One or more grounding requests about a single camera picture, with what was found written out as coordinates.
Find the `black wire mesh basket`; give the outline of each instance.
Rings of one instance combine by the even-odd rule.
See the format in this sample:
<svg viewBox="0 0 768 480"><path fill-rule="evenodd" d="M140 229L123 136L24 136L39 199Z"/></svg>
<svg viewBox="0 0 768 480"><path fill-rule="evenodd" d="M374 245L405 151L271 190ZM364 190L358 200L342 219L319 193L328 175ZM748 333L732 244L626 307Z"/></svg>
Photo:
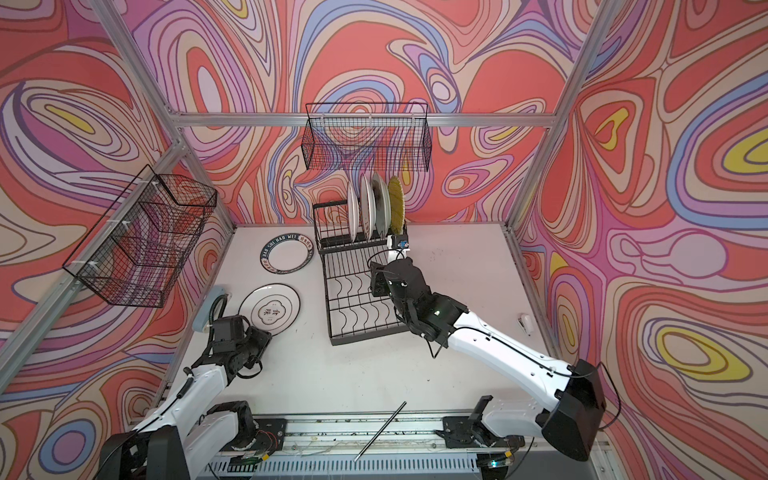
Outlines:
<svg viewBox="0 0 768 480"><path fill-rule="evenodd" d="M155 174L128 212L111 220L116 225L96 251L86 261L70 262L78 245L63 267L111 305L161 308L216 202L212 187L183 175Z"/></svg>
<svg viewBox="0 0 768 480"><path fill-rule="evenodd" d="M350 235L347 201L313 205L315 241L323 262L331 345L344 345L408 331L388 297L371 294L369 261L387 263L386 235Z"/></svg>
<svg viewBox="0 0 768 480"><path fill-rule="evenodd" d="M429 106L410 103L310 103L301 141L307 170L428 171Z"/></svg>

